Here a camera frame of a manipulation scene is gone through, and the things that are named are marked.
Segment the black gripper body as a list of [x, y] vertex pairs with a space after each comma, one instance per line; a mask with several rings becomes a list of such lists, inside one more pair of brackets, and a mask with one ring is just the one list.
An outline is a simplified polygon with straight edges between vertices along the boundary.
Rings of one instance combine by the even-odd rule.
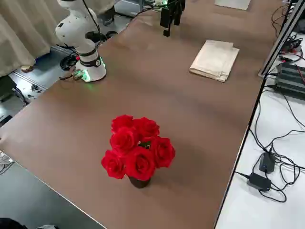
[[166, 5], [167, 5], [166, 7], [171, 10], [177, 8], [180, 9], [181, 11], [184, 11], [185, 0], [168, 0]]

